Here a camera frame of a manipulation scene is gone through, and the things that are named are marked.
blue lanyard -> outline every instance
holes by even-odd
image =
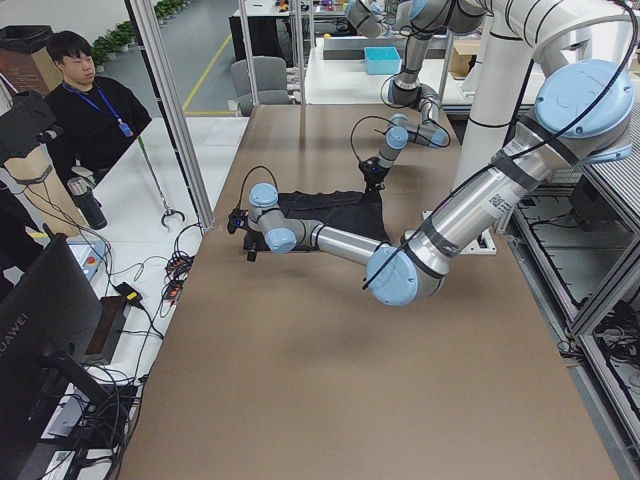
[[[107,106],[107,108],[111,112],[111,115],[113,115],[113,117],[118,121],[118,127],[120,127],[120,130],[125,135],[125,137],[133,136],[133,132],[131,131],[131,128],[129,128],[129,125],[127,125],[125,122],[122,121],[122,117],[116,111],[116,109],[113,107],[113,105],[111,105],[111,102],[107,99],[107,97],[104,94],[104,92],[102,91],[102,89],[98,86],[98,84],[94,84],[94,85],[95,85],[96,90],[98,90],[98,93],[100,94],[100,97],[102,98],[102,101],[104,102],[104,104]],[[65,90],[77,95],[78,97],[80,97],[80,99],[82,99],[84,102],[86,102],[89,105],[91,105],[93,108],[95,108],[99,112],[106,113],[108,115],[107,112],[105,112],[93,100],[91,100],[89,98],[89,96],[88,96],[88,94],[86,92],[83,92],[81,90],[78,90],[75,87],[72,87],[67,82],[62,82],[62,86],[65,88]]]

person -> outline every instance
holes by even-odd
[[[70,31],[52,34],[46,45],[63,81],[45,100],[63,133],[47,143],[62,183],[80,165],[99,182],[149,124],[151,118],[133,92],[107,77],[96,77],[91,45]]]
[[[38,230],[29,212],[0,181],[0,302],[11,292],[13,283],[4,270],[18,267],[23,272],[42,252],[42,246],[29,235],[25,227]]]

black monitor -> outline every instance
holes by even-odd
[[[101,313],[61,235],[0,304],[1,479],[20,476],[73,377],[60,359],[72,371],[83,362]]]

light blue container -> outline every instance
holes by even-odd
[[[369,75],[393,75],[400,70],[396,47],[364,47],[364,63]]]

blue id badge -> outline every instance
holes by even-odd
[[[131,128],[125,122],[120,120],[118,122],[118,126],[120,127],[120,130],[122,130],[122,133],[124,133],[125,137],[133,137],[133,132],[131,131]]]

